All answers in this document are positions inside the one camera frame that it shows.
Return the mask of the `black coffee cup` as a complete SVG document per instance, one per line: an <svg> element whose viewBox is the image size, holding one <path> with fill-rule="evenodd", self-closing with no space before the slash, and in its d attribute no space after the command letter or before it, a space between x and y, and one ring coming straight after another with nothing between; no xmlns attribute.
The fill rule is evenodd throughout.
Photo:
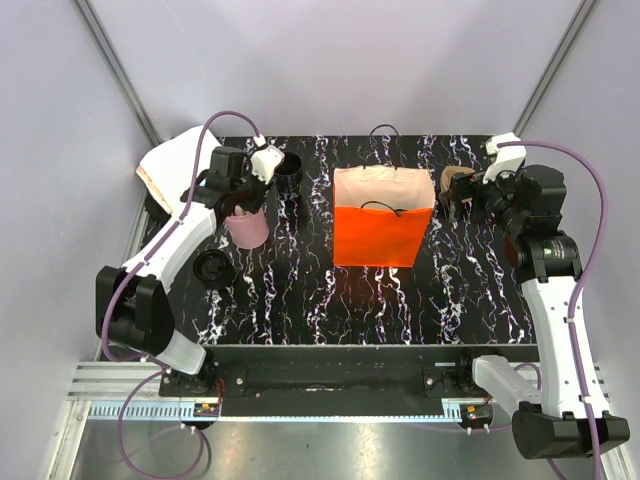
<svg viewBox="0 0 640 480"><path fill-rule="evenodd" d="M285 152L282 164L274 173L274 184L279 195L285 200L297 199L300 196L302 178L301 158L293 152Z"/></svg>

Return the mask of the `orange paper bag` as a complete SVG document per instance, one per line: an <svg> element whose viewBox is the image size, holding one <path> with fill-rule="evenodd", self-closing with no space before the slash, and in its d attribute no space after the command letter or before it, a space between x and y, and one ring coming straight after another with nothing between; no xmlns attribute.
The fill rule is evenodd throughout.
<svg viewBox="0 0 640 480"><path fill-rule="evenodd" d="M365 160L333 173L333 263L337 267L411 267L435 209L429 170Z"/></svg>

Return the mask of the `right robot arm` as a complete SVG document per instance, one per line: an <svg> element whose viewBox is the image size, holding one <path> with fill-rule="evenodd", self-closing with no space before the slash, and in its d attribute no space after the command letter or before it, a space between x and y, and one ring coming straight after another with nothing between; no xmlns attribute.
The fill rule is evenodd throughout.
<svg viewBox="0 0 640 480"><path fill-rule="evenodd" d="M534 324L541 387L499 354L467 357L454 371L466 396L485 391L511 418L526 459L597 459L630 438L626 419L610 412L590 359L582 304L571 298L583 277L575 241L559 228L566 196L558 170L533 165L496 176L448 167L439 199L447 215L471 217L500 228L506 253Z"/></svg>

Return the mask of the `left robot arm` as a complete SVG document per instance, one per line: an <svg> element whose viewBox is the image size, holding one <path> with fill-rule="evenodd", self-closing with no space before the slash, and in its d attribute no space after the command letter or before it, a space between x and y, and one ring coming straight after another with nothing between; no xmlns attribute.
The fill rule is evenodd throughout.
<svg viewBox="0 0 640 480"><path fill-rule="evenodd" d="M196 396L215 386L216 372L205 365L205 348L176 328L168 294L196 248L237 209L256 214L266 200L284 154L264 145L253 154L214 144L199 147L189 166L146 155L139 174L170 214L161 230L120 267L96 276L96 334L109 360L113 346L133 360L151 361L181 372L181 384Z"/></svg>

